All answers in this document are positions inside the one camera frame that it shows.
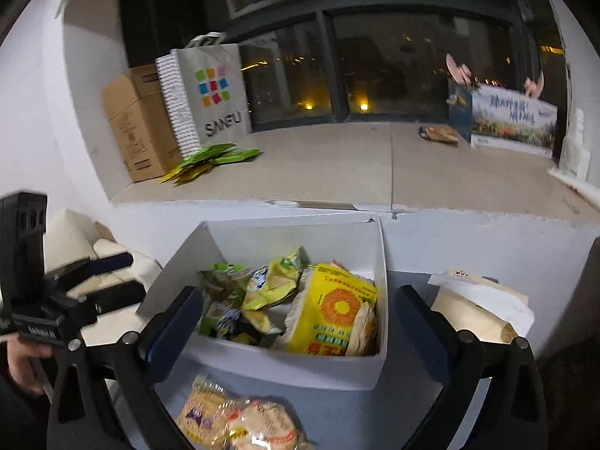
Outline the left hand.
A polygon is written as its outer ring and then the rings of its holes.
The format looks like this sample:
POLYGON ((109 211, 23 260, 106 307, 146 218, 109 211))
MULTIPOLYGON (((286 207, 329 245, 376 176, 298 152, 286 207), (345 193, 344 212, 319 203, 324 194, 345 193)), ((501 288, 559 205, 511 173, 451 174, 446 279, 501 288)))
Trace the left hand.
POLYGON ((33 395, 44 393, 43 383, 36 375, 33 359, 48 359, 53 355, 53 347, 11 335, 6 341, 8 371, 12 380, 24 392, 33 395))

